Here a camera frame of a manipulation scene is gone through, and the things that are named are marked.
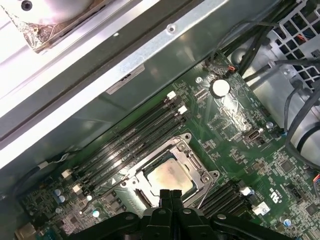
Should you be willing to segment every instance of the cable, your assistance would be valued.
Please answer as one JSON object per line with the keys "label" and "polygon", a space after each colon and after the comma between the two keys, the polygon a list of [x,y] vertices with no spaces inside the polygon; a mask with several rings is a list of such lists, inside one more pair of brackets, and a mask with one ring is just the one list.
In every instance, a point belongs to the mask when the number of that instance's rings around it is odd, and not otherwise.
{"label": "cable", "polygon": [[25,184],[25,182],[31,178],[34,174],[36,174],[37,172],[39,172],[41,169],[46,168],[48,165],[50,164],[57,164],[57,163],[62,163],[64,162],[69,156],[70,154],[74,154],[79,152],[79,150],[77,151],[71,151],[71,152],[62,152],[59,153],[55,156],[53,156],[52,158],[50,158],[49,160],[43,161],[41,162],[38,166],[32,168],[30,171],[28,171],[25,175],[23,175],[23,177],[21,177],[13,186],[12,188],[12,192],[11,195],[15,198],[17,193],[19,192],[19,189]]}
{"label": "cable", "polygon": [[266,21],[252,21],[252,20],[243,20],[238,22],[236,25],[234,25],[217,43],[216,47],[212,50],[211,53],[211,59],[213,60],[215,58],[215,55],[217,51],[220,49],[220,47],[225,43],[226,39],[232,34],[238,27],[240,27],[243,24],[250,24],[250,25],[260,25],[260,26],[272,26],[278,27],[279,25],[272,22],[266,22]]}
{"label": "cable", "polygon": [[314,133],[316,133],[317,131],[320,131],[320,124],[314,126],[313,128],[311,128],[309,131],[307,131],[301,138],[300,141],[298,143],[298,145],[296,146],[296,149],[298,150],[299,153],[301,153],[302,148],[304,147],[306,141],[310,138],[311,135],[313,135]]}
{"label": "cable", "polygon": [[34,174],[36,174],[41,168],[36,166],[28,171],[23,177],[21,177],[13,186],[12,196],[15,197],[18,193],[19,189],[25,184],[25,182],[31,178]]}
{"label": "cable", "polygon": [[199,203],[197,209],[200,209],[200,207],[202,206],[202,203],[205,201],[208,193],[210,192],[210,189],[213,187],[214,184],[215,184],[214,181],[212,181],[212,183],[210,183],[210,185],[208,186],[208,189],[205,191],[203,198],[202,198],[201,202]]}
{"label": "cable", "polygon": [[124,179],[122,179],[121,181],[119,181],[118,183],[114,184],[111,188],[109,188],[106,192],[98,195],[98,196],[95,196],[91,201],[88,201],[87,204],[84,206],[84,208],[80,211],[80,214],[83,214],[85,212],[85,210],[88,209],[88,207],[90,206],[91,203],[93,203],[94,201],[106,196],[106,195],[109,195],[116,187],[118,187],[120,184],[124,183],[125,181],[127,181],[129,178],[128,177],[125,177]]}
{"label": "cable", "polygon": [[287,151],[290,154],[292,154],[297,160],[304,162],[305,164],[307,164],[308,166],[310,166],[315,170],[320,170],[320,166],[303,157],[298,152],[298,150],[293,146],[293,144],[291,143],[291,139],[295,134],[296,130],[298,129],[299,125],[301,124],[301,122],[305,119],[305,117],[307,116],[307,114],[309,113],[309,111],[311,110],[313,105],[318,101],[319,98],[320,98],[320,84],[315,88],[313,94],[308,98],[308,100],[304,103],[303,107],[300,109],[298,114],[293,119],[290,125],[290,128],[287,132],[287,136],[285,138],[285,147]]}
{"label": "cable", "polygon": [[283,131],[285,133],[288,132],[288,118],[289,118],[289,107],[291,100],[293,96],[298,93],[302,88],[303,88],[303,83],[301,81],[296,81],[294,82],[294,89],[293,91],[289,94],[289,96],[285,100],[284,104],[284,124],[283,124]]}
{"label": "cable", "polygon": [[[305,66],[305,67],[309,67],[309,66],[314,66],[314,65],[318,65],[320,64],[320,59],[302,59],[302,60],[296,60],[296,59],[292,59],[292,60],[278,60],[278,61],[274,61],[275,65],[293,65],[293,66]],[[253,73],[252,75],[247,76],[246,78],[244,78],[243,80],[248,83],[251,80],[261,76],[262,74],[264,74],[265,72],[267,72],[269,69],[271,69],[271,66],[269,64],[263,66],[262,68],[260,68],[258,71],[256,71],[255,73]]]}
{"label": "cable", "polygon": [[320,183],[320,174],[318,174],[314,179],[313,179],[313,188],[315,195],[318,199],[320,199],[320,193],[318,191],[318,183]]}
{"label": "cable", "polygon": [[[296,8],[297,3],[295,1],[285,1],[284,4],[279,4],[280,10],[278,10],[273,15],[269,16],[268,22],[279,22],[285,16],[287,16],[294,8]],[[260,30],[257,36],[254,38],[252,44],[247,50],[240,62],[240,67],[238,73],[243,76],[247,69],[250,67],[251,63],[255,59],[258,50],[262,46],[264,40],[266,39],[268,33],[272,30],[272,27],[264,27]]]}

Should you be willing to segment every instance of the cpu socket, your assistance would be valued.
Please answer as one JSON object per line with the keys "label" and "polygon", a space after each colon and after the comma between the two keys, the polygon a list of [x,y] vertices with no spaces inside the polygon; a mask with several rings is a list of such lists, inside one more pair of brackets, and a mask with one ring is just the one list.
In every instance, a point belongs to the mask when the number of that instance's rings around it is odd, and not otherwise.
{"label": "cpu socket", "polygon": [[218,171],[208,172],[190,148],[191,137],[175,136],[158,147],[128,171],[121,187],[133,189],[150,207],[158,206],[161,189],[182,190],[183,204],[190,206],[219,177]]}

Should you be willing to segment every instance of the motherboard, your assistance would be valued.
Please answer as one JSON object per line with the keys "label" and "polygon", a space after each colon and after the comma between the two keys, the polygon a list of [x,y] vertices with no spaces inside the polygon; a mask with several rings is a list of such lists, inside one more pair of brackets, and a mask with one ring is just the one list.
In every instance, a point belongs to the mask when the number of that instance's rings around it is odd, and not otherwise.
{"label": "motherboard", "polygon": [[143,215],[160,189],[185,207],[230,213],[297,240],[320,239],[313,176],[223,55],[204,61],[22,194],[39,240],[119,213]]}

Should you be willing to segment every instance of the red wire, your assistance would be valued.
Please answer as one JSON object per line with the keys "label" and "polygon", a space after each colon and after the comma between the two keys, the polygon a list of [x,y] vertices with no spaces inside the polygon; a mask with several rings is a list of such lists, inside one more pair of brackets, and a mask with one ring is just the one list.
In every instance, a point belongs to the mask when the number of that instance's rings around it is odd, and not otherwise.
{"label": "red wire", "polygon": [[314,179],[313,182],[315,183],[316,181],[318,181],[320,179],[320,174],[318,174]]}
{"label": "red wire", "polygon": [[235,71],[236,70],[236,68],[234,67],[234,66],[228,66],[228,69],[230,70],[230,71]]}
{"label": "red wire", "polygon": [[301,34],[298,34],[298,36],[297,36],[300,40],[302,40],[302,41],[306,41],[306,39],[304,38],[304,36],[302,36]]}

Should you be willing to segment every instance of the green circuit board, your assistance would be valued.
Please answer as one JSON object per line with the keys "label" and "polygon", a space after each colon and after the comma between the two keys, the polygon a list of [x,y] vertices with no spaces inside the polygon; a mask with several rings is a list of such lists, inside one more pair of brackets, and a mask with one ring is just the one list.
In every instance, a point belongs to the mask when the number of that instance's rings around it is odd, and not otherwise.
{"label": "green circuit board", "polygon": [[[216,63],[229,65],[222,55]],[[173,131],[161,135],[162,141],[158,144],[172,136],[191,133],[190,147],[209,171],[220,173],[212,192],[230,179],[242,180],[254,190],[256,206],[263,203],[268,208],[264,215],[248,210],[247,214],[253,222],[292,238],[320,239],[320,201],[314,192],[313,178],[306,172],[303,163],[286,153],[285,139],[273,137],[272,133],[278,126],[254,93],[238,74],[228,78],[231,90],[226,97],[217,99],[208,91],[210,82],[225,71],[225,68],[218,66],[208,70],[204,63],[198,64],[67,161],[42,183],[35,185],[20,199],[31,222],[39,228],[47,229],[52,238],[64,239],[68,234],[79,232],[123,211],[141,216],[146,207],[130,189],[116,188],[112,194],[93,201],[85,212],[81,210],[88,202],[86,199],[79,199],[72,194],[62,204],[53,197],[53,192],[55,189],[72,192],[72,184],[61,179],[63,171],[83,161],[93,161],[91,155],[96,149],[115,138],[122,129],[174,91],[187,107],[190,118]],[[261,131],[254,140],[248,138],[252,130]],[[95,193],[106,192],[137,162],[133,161],[122,168],[97,188]],[[92,217],[95,209],[100,210],[98,218]],[[283,225],[280,221],[283,217],[291,220],[291,226]]]}

